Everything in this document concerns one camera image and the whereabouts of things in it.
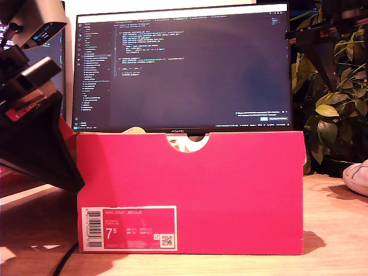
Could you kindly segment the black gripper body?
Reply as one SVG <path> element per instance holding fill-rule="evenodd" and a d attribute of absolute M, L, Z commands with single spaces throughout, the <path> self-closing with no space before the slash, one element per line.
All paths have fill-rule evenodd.
<path fill-rule="evenodd" d="M 337 21 L 326 21 L 303 27 L 285 34 L 285 39 L 292 44 L 302 44 L 305 41 L 318 41 L 329 37 L 330 33 L 338 32 L 341 35 L 352 33 L 361 26 L 367 24 L 367 17 L 359 16 L 340 19 Z"/>

